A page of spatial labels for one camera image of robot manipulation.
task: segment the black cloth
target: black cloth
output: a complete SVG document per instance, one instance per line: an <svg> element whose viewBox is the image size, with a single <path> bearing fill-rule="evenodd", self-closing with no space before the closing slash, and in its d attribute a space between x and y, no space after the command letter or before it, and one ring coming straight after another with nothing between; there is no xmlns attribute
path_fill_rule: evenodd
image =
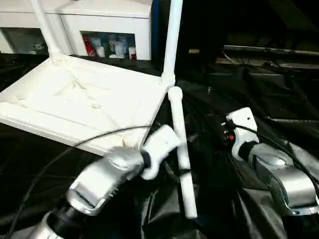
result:
<svg viewBox="0 0 319 239"><path fill-rule="evenodd" d="M0 90L44 59L0 54ZM161 74L159 66L147 61L86 59ZM201 72L179 65L176 75L184 95L198 219L183 216L179 185L161 168L154 181L137 178L124 185L103 213L88 221L84 238L286 238L267 187L247 165L232 158L219 126L226 113L250 107L258 130L286 139L319 158L318 72L218 65ZM172 125L167 98L155 122ZM7 232L31 179L66 145L4 124L0 124L0 142L1 235ZM81 170L98 158L77 149L50 167L35 187L16 229L39 222L63 199ZM176 152L166 161L177 172Z"/></svg>

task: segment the red bottle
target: red bottle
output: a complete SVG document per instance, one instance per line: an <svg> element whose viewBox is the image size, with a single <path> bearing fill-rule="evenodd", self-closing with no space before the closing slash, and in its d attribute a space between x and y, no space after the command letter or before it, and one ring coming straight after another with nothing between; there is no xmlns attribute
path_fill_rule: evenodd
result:
<svg viewBox="0 0 319 239"><path fill-rule="evenodd" d="M89 41L89 37L83 36L83 40L84 40L84 44L85 44L85 48L86 48L86 52L88 53L88 56L96 56L94 47L91 45Z"/></svg>

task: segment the glass cabinet door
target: glass cabinet door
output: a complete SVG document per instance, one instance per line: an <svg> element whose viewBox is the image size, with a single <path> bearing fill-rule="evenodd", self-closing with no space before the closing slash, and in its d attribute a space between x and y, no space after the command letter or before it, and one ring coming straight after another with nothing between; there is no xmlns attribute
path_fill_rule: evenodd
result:
<svg viewBox="0 0 319 239"><path fill-rule="evenodd" d="M88 56L136 60L135 35L81 31Z"/></svg>
<svg viewBox="0 0 319 239"><path fill-rule="evenodd" d="M4 38L18 54L48 54L48 49L39 28L1 28Z"/></svg>

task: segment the bottle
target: bottle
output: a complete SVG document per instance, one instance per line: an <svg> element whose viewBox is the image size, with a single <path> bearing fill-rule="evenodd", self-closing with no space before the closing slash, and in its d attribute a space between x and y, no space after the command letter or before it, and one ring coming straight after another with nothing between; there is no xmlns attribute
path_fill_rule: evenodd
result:
<svg viewBox="0 0 319 239"><path fill-rule="evenodd" d="M99 37L91 37L90 40L95 49L96 54L99 57L105 57L104 47L101 44L101 39Z"/></svg>
<svg viewBox="0 0 319 239"><path fill-rule="evenodd" d="M86 52L88 53L88 56L96 56L94 48L89 41L89 37L83 36L83 40L84 40L84 45L86 48Z"/></svg>

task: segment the black cable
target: black cable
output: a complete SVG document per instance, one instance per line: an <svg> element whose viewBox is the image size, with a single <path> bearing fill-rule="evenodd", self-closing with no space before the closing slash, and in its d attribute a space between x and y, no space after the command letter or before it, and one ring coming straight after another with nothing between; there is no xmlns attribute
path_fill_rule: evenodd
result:
<svg viewBox="0 0 319 239"><path fill-rule="evenodd" d="M26 201L28 200L28 198L30 197L30 194L31 192L33 191L35 185L38 183L38 181L40 180L41 176L45 173L45 171L52 165L54 164L56 161L58 161L59 159L61 159L64 155L68 154L70 151L72 151L73 149L77 148L78 146L84 144L84 143L87 143L91 140L94 140L94 139L97 139L97 138L101 138L101 137L104 137L104 136L108 136L108 135L111 135L111 134L115 134L115 133L118 133L118 132L123 132L123 131L127 131L127 130L131 130L131 129L136 129L136 128L150 128L151 126L150 125L147 125L147 126L134 126L134 127L128 127L128 128L121 128L121 129L117 129L117 130L113 130L113 131L110 131L110 132L106 132L106 133L103 133L103 134L100 134L100 135L97 135L97 136L94 136L92 138L89 138L89 139L86 139L86 140L83 140L83 141L80 141L78 143L76 143L74 146L70 146L68 147L65 151L63 151L62 153L60 153L58 156L56 156L54 159L52 159L50 162L48 162L43 168L42 170L36 175L36 177L32 180L32 183L27 191L27 193L24 195L24 198L19 206L19 209L13 219L13 222L11 224L11 227L9 229L9 232L5 235L5 239L10 239L14 233L14 229L15 229L15 226L18 222L18 219L20 217L20 214L25 206L25 203Z"/></svg>
<svg viewBox="0 0 319 239"><path fill-rule="evenodd" d="M245 126L242 126L242 125L237 125L237 124L234 124L232 125L234 128L242 128L244 130L247 130L249 132L252 132L252 133L255 133L257 136L260 136L261 138L263 139L266 139L268 140L269 142L273 143L278 149L282 150L284 153L286 153L292 160L293 160L293 163L296 167L298 167L300 170L302 170L311 180L311 182L313 183L314 187L315 187L315 190L316 190L316 194L317 196L319 197L319 188L318 188L318 179L315 178L311 173L310 171L296 158L296 156L291 153L289 150L287 150L284 146L282 146L281 144L279 144L278 142L274 141L273 139L271 139L270 137L262 134L262 133L259 133L251 128L248 128L248 127L245 127Z"/></svg>

